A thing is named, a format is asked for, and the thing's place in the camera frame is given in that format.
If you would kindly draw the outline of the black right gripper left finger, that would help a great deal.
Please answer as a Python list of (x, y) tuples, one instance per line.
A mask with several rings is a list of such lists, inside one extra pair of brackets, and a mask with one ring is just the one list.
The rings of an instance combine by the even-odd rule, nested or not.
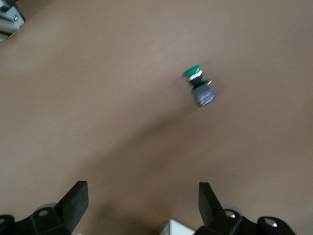
[(74, 231), (87, 208), (87, 181), (78, 181), (55, 206), (61, 222), (69, 232)]

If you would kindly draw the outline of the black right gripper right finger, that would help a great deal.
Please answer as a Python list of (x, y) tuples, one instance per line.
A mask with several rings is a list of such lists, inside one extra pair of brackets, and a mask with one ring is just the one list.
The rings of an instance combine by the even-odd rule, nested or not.
[(199, 183), (199, 211), (204, 226), (209, 226), (223, 208), (209, 183)]

